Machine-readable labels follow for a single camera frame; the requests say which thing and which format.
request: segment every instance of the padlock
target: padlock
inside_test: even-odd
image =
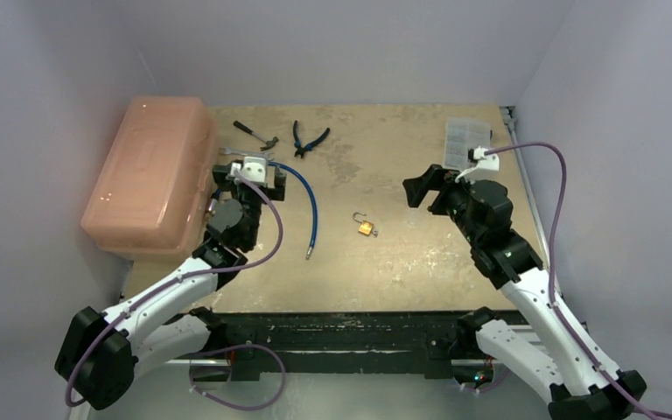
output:
[[[370,236],[374,235],[375,237],[377,236],[377,229],[375,229],[375,224],[371,221],[366,221],[366,220],[358,220],[357,219],[357,214],[362,215],[362,216],[367,216],[364,213],[359,213],[359,212],[354,212],[352,214],[352,219],[355,221],[358,221],[360,223],[360,228],[359,228],[359,233]]]

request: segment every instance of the blue hose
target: blue hose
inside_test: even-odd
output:
[[[291,173],[292,175],[295,175],[295,178],[299,179],[300,182],[303,183],[303,186],[305,187],[305,190],[308,192],[308,196],[310,196],[310,198],[311,198],[311,206],[312,206],[312,209],[313,209],[313,228],[312,228],[312,231],[311,231],[311,245],[310,245],[310,247],[308,247],[307,254],[305,254],[305,259],[310,260],[312,250],[313,250],[313,248],[315,248],[315,238],[316,238],[316,235],[318,234],[318,207],[315,204],[315,195],[313,195],[313,193],[312,193],[312,188],[311,188],[310,184],[308,184],[308,181],[306,181],[305,178],[303,178],[303,176],[300,175],[300,172],[295,171],[294,169],[287,166],[286,164],[280,164],[278,162],[269,161],[269,166],[275,166],[277,168],[282,168],[285,171]]]

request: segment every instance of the white enclosure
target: white enclosure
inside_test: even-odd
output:
[[[516,106],[519,140],[568,159],[566,299],[643,374],[646,405],[672,412],[672,2],[0,0],[0,418],[68,415],[53,372],[67,324],[114,301],[128,269],[79,220],[130,98],[155,93]],[[547,228],[559,167],[545,150],[524,157]],[[544,415],[519,396],[534,398],[514,380],[499,397],[514,409],[458,403],[454,418]]]

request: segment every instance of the blue-handled pliers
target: blue-handled pliers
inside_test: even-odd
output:
[[[320,135],[320,137],[316,138],[312,142],[306,144],[305,147],[303,147],[303,145],[300,143],[300,137],[298,136],[298,122],[295,121],[295,123],[292,125],[292,135],[295,137],[295,148],[297,148],[297,150],[295,151],[295,158],[298,156],[300,156],[301,159],[304,158],[305,153],[307,151],[312,151],[315,146],[321,144],[321,142],[326,140],[326,137],[330,132],[331,132],[330,128],[325,129],[325,131],[323,132],[323,134]]]

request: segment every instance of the wooden board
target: wooden board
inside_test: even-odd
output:
[[[474,268],[470,248],[449,218],[408,208],[401,182],[430,164],[440,164],[450,116],[491,124],[492,146],[510,144],[494,105],[327,105],[210,108],[221,145],[250,151],[261,145],[233,126],[240,120],[265,136],[278,136],[275,160],[293,166],[311,184],[318,201],[318,241],[309,261],[311,206],[292,176],[286,200],[276,203],[285,225],[274,258],[242,272],[196,305],[217,312],[330,312],[471,310],[513,306]],[[329,137],[304,159],[293,157],[292,123],[305,142],[326,127]],[[496,179],[514,202],[514,228],[542,255],[519,167],[512,152],[501,156]],[[357,233],[354,212],[367,214],[379,236]],[[277,226],[263,210],[257,249],[250,261],[274,245]],[[126,296],[155,283],[174,267],[136,262]]]

